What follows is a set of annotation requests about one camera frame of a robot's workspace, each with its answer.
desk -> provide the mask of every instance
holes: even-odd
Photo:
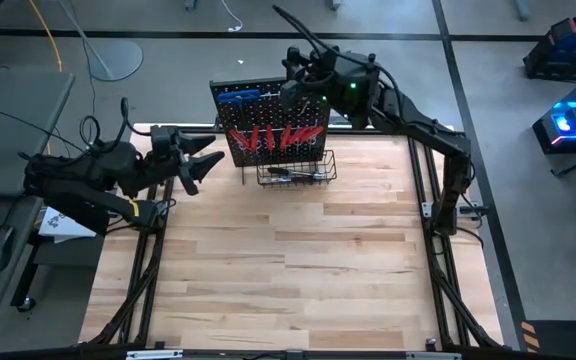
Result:
[[[142,152],[150,147],[134,134],[132,143]],[[421,350],[426,338],[437,338],[406,139],[329,136],[326,145],[335,151],[337,180],[264,189],[252,168],[241,184],[218,136],[207,151],[227,156],[199,195],[175,185],[179,202],[168,219],[150,344]],[[501,341],[480,245],[468,235],[452,239],[464,301]],[[130,231],[106,239],[80,340],[97,335],[124,300],[136,243]],[[456,339],[454,323],[451,330]]]
[[[6,97],[0,97],[0,110],[19,116],[34,124],[47,124],[46,130],[52,131],[66,102],[72,83],[73,76],[69,73],[2,70],[0,71],[0,94],[5,94]],[[10,122],[15,124],[11,128],[17,129],[15,120],[10,120]],[[2,132],[0,136],[9,136],[14,139],[14,136],[18,136],[18,133],[13,132],[12,135],[4,135]],[[31,137],[36,144],[43,144],[42,147],[48,139],[46,134],[37,130],[32,132],[24,131],[23,136],[26,136],[24,143],[28,144],[28,137]],[[21,177],[23,172],[12,172],[8,176]],[[0,225],[13,205],[13,198],[0,198]],[[23,198],[17,202],[11,214],[9,223],[15,227],[16,232],[12,258],[6,269],[0,272],[0,303],[15,271],[17,262],[23,253],[40,207],[40,199],[34,197]]]

wire basket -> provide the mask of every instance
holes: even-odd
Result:
[[[337,178],[335,153],[325,150],[320,161],[257,165],[257,183],[263,187],[328,184]]]

gray floor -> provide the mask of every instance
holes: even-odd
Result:
[[[71,29],[57,4],[38,2],[52,28]],[[235,25],[217,0],[201,0],[200,8],[190,14],[183,10],[181,0],[74,2],[81,23],[90,30],[223,32]],[[438,33],[430,0],[344,0],[339,13],[326,10],[324,1],[275,2],[319,32]],[[543,35],[553,23],[576,16],[576,1],[528,3],[533,17],[520,23],[512,0],[442,1],[448,27],[454,34]],[[269,10],[265,0],[229,0],[229,4],[244,21],[243,31],[291,31]],[[0,28],[38,26],[26,2],[9,1],[2,6]],[[112,40],[94,39],[93,44],[103,46],[108,41]],[[208,81],[281,76],[280,60],[286,47],[299,44],[307,48],[305,42],[293,40],[135,41],[144,51],[141,69],[120,82],[94,82],[96,115],[105,138],[112,137],[119,126],[122,96],[130,99],[132,122],[210,123],[216,112]],[[357,52],[376,53],[422,111],[456,128],[462,127],[440,42],[336,43]],[[58,45],[65,71],[77,77],[59,128],[75,141],[79,119],[92,111],[92,92],[81,41],[60,38]],[[530,125],[573,85],[525,79],[521,59],[533,45],[468,42],[454,43],[454,49],[526,315],[535,320],[570,320],[576,319],[576,174],[561,180],[550,175]],[[46,38],[0,37],[2,64],[56,69]],[[484,231],[484,235],[502,329],[508,344],[515,345],[494,250],[489,234]],[[4,306],[6,309],[0,313],[0,349],[45,348],[75,342],[91,274],[85,270],[49,272],[47,278],[52,281],[38,284],[34,290],[43,292],[39,300],[44,301],[30,316]],[[64,308],[73,311],[64,312]]]

